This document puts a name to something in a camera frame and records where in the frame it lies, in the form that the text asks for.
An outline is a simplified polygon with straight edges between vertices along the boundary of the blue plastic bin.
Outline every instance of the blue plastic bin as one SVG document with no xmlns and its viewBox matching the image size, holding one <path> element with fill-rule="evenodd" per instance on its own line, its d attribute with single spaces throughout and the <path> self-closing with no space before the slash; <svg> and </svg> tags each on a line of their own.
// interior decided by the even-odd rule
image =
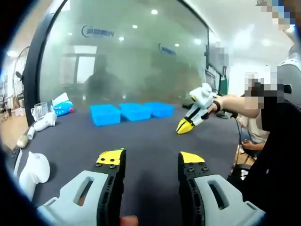
<svg viewBox="0 0 301 226">
<path fill-rule="evenodd" d="M 130 121 L 145 120 L 151 118 L 151 109 L 140 104 L 119 104 L 121 114 Z"/>
<path fill-rule="evenodd" d="M 90 109 L 95 126 L 120 123 L 120 110 L 113 105 L 92 105 Z"/>
<path fill-rule="evenodd" d="M 161 102 L 144 103 L 145 106 L 151 108 L 151 114 L 158 118 L 170 117 L 174 114 L 174 106 Z"/>
</svg>

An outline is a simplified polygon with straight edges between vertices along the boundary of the black shirt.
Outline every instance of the black shirt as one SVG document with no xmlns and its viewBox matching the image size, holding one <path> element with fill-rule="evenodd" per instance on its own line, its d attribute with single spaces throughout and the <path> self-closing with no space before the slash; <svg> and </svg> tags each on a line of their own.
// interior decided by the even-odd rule
<svg viewBox="0 0 301 226">
<path fill-rule="evenodd" d="M 279 221 L 286 218 L 285 211 L 299 196 L 293 188 L 300 177 L 294 160 L 301 161 L 297 157 L 301 151 L 301 111 L 288 101 L 265 99 L 261 120 L 262 129 L 270 134 L 244 180 L 244 200 L 266 211 L 269 220 Z"/>
</svg>

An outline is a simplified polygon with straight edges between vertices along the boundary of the cable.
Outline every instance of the cable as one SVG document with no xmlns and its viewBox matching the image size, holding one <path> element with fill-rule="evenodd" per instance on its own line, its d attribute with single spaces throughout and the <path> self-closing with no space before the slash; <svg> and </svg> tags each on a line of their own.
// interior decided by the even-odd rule
<svg viewBox="0 0 301 226">
<path fill-rule="evenodd" d="M 238 153 L 237 153 L 237 157 L 236 157 L 236 161 L 235 161 L 235 165 L 237 165 L 237 162 L 238 162 L 238 156 L 239 156 L 239 148 L 240 148 L 240 140 L 241 140 L 241 130 L 242 130 L 242 128 L 240 127 L 240 129 L 239 129 L 239 124 L 238 124 L 237 118 L 235 118 L 235 121 L 236 121 L 236 124 L 237 124 L 237 129 L 238 129 L 238 134 L 239 134 Z"/>
</svg>

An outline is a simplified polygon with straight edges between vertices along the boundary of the glass partition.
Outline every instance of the glass partition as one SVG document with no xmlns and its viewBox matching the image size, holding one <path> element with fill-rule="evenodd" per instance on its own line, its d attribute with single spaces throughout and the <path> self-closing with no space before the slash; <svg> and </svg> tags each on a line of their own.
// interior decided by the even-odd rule
<svg viewBox="0 0 301 226">
<path fill-rule="evenodd" d="M 68 0 L 47 38 L 40 100 L 182 103 L 204 81 L 207 27 L 175 0 Z"/>
</svg>

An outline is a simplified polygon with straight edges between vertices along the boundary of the ceiling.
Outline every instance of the ceiling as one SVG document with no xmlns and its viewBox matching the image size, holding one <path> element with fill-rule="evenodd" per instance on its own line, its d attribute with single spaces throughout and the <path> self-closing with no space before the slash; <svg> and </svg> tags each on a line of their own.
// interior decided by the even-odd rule
<svg viewBox="0 0 301 226">
<path fill-rule="evenodd" d="M 292 40 L 283 32 L 278 19 L 256 6 L 256 0 L 185 0 L 208 24 L 234 57 L 248 57 L 277 65 L 285 60 Z M 248 48 L 234 48 L 235 36 L 253 26 Z M 270 41 L 264 46 L 262 40 Z"/>
</svg>

